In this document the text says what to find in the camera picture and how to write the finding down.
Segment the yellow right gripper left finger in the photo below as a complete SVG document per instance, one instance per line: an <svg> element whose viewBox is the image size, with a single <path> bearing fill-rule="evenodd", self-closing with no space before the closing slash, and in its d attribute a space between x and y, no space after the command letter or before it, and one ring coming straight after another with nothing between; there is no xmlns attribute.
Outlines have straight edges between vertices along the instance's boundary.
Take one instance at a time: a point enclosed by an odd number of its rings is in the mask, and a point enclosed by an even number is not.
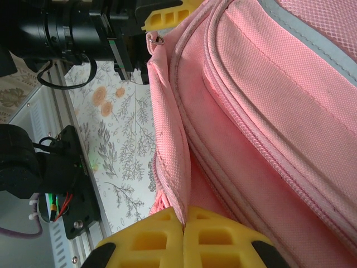
<svg viewBox="0 0 357 268"><path fill-rule="evenodd" d="M81 268L184 268L183 236L166 208L100 241Z"/></svg>

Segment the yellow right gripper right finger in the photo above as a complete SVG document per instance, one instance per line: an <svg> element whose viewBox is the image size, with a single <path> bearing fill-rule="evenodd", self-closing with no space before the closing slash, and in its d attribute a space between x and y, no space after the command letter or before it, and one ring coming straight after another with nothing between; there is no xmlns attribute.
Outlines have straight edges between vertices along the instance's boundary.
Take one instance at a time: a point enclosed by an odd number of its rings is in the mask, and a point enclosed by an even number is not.
<svg viewBox="0 0 357 268"><path fill-rule="evenodd" d="M183 238L184 268L288 268L265 235L200 207L190 207Z"/></svg>

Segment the pink backpack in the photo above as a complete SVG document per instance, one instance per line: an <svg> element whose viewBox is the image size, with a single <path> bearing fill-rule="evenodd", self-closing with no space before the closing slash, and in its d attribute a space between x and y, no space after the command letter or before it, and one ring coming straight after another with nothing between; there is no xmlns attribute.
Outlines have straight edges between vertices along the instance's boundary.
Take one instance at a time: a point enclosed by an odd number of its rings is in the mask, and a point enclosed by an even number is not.
<svg viewBox="0 0 357 268"><path fill-rule="evenodd" d="M357 0L204 0L147 47L152 213L197 205L290 267L357 268Z"/></svg>

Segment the floral table cover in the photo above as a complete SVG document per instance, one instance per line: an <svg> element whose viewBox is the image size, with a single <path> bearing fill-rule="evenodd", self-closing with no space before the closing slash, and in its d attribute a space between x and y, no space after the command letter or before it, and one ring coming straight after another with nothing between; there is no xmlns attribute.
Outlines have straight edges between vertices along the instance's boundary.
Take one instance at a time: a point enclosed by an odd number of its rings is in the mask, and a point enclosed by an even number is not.
<svg viewBox="0 0 357 268"><path fill-rule="evenodd" d="M73 66L65 75L75 127L84 148L101 219L80 240L96 246L146 218L155 202L152 172L156 136L151 94L135 71L123 81L113 63L100 61L95 78L87 82L90 66Z"/></svg>

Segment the grey metal panel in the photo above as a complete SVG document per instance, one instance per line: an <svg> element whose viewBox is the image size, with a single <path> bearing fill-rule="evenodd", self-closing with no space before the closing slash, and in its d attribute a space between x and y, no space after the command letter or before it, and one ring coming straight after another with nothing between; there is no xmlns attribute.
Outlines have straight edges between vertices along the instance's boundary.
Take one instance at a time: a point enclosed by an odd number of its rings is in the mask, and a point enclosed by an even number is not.
<svg viewBox="0 0 357 268"><path fill-rule="evenodd" d="M38 89L10 120L24 128L33 142L51 133L53 125L47 123L51 102L46 88ZM23 233L36 233L38 226L28 216L32 212L29 200L18 199L0 192L0 227ZM42 222L43 233L35 239L20 239L0 234L0 268L53 268L49 225Z"/></svg>

